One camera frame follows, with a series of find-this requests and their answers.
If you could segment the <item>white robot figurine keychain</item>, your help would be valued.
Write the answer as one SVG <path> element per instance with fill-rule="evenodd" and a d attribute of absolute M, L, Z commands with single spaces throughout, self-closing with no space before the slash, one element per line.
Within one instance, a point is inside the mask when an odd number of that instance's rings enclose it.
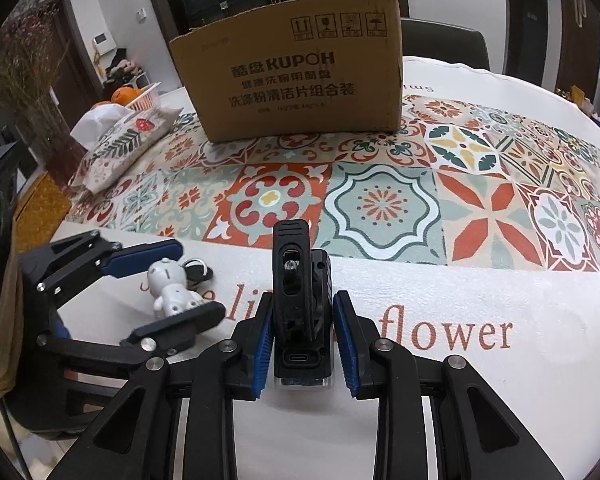
<path fill-rule="evenodd" d="M 213 278 L 213 271 L 201 259 L 183 264 L 169 258 L 154 262 L 147 271 L 147 284 L 154 298 L 154 315 L 158 320 L 195 309 L 208 302 L 196 287 Z"/>

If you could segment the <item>black clip mount device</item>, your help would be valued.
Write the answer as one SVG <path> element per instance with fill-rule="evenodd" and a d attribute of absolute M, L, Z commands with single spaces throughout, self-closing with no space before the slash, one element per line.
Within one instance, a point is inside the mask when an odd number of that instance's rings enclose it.
<path fill-rule="evenodd" d="M 279 387 L 323 389 L 332 382 L 332 266 L 311 247 L 308 222 L 273 228 L 274 376 Z"/>

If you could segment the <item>yellow woven mat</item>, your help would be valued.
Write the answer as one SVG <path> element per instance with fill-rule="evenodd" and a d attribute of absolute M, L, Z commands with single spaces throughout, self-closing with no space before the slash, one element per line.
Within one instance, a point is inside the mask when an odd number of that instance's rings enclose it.
<path fill-rule="evenodd" d="M 38 176 L 20 198 L 15 210 L 18 254 L 48 243 L 64 221 L 71 202 L 47 173 Z"/>

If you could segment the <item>floral fabric tissue cover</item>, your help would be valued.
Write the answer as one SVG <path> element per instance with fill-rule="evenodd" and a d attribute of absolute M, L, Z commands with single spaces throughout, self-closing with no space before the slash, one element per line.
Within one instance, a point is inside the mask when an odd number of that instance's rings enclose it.
<path fill-rule="evenodd" d="M 121 119 L 84 155 L 69 188 L 92 195 L 106 191 L 171 130 L 181 111 L 177 107 L 159 106 Z"/>

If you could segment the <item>orange fruit front right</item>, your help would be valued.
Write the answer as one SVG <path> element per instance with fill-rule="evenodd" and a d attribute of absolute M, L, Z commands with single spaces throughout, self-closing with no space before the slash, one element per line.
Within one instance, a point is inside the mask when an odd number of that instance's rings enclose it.
<path fill-rule="evenodd" d="M 122 86 L 114 90 L 110 101 L 114 104 L 121 106 L 127 106 L 133 102 L 142 92 L 137 88 Z"/>

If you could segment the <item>white fruit basket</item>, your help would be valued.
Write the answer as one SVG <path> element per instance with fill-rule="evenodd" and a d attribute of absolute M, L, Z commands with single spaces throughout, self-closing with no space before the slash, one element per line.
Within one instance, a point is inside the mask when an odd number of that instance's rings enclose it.
<path fill-rule="evenodd" d="M 142 93 L 129 105 L 124 106 L 129 110 L 136 110 L 141 112 L 142 110 L 150 110 L 151 108 L 158 107 L 160 105 L 160 96 L 158 92 L 160 84 L 155 82 L 154 84 L 148 84 L 143 88 L 139 88 Z M 92 108 L 102 106 L 105 104 L 114 104 L 110 100 L 100 101 L 92 106 Z"/>

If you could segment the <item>glass vase dried flowers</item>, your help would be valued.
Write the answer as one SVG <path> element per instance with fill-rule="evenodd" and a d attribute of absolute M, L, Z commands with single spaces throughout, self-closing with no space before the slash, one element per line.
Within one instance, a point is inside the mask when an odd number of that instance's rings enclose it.
<path fill-rule="evenodd" d="M 58 7 L 20 0 L 0 28 L 0 112 L 17 127 L 50 177 L 65 190 L 82 155 L 54 99 L 69 44 L 54 35 Z"/>

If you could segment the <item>patterned tile table runner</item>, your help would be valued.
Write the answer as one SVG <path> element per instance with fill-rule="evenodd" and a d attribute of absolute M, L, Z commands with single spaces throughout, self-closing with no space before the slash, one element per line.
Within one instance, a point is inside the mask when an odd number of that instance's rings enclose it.
<path fill-rule="evenodd" d="M 497 108 L 411 94 L 395 133 L 212 143 L 193 114 L 99 194 L 87 226 L 268 248 L 303 219 L 337 257 L 600 272 L 600 148 Z"/>

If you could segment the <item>brown cardboard box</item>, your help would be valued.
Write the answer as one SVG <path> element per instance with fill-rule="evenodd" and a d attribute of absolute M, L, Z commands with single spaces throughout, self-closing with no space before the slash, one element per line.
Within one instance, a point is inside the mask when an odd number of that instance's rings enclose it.
<path fill-rule="evenodd" d="M 212 142 L 400 128 L 400 0 L 269 4 L 195 28 L 170 50 Z"/>

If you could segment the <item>dark dining chair right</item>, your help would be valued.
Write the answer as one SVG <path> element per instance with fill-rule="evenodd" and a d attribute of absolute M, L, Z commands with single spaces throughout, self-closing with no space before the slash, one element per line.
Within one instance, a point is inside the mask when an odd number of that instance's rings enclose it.
<path fill-rule="evenodd" d="M 478 30 L 416 18 L 402 18 L 401 29 L 404 56 L 490 70 L 486 40 Z"/>

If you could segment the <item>wall intercom panel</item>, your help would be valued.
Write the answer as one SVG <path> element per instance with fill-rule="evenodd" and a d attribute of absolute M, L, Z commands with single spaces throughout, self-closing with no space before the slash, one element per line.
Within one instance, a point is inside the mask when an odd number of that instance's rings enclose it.
<path fill-rule="evenodd" d="M 99 55 L 105 55 L 111 51 L 116 50 L 117 44 L 114 41 L 114 38 L 112 38 L 110 32 L 108 32 L 108 30 L 105 30 L 104 32 L 101 32 L 97 36 L 93 37 L 93 47 L 94 51 L 97 52 Z"/>

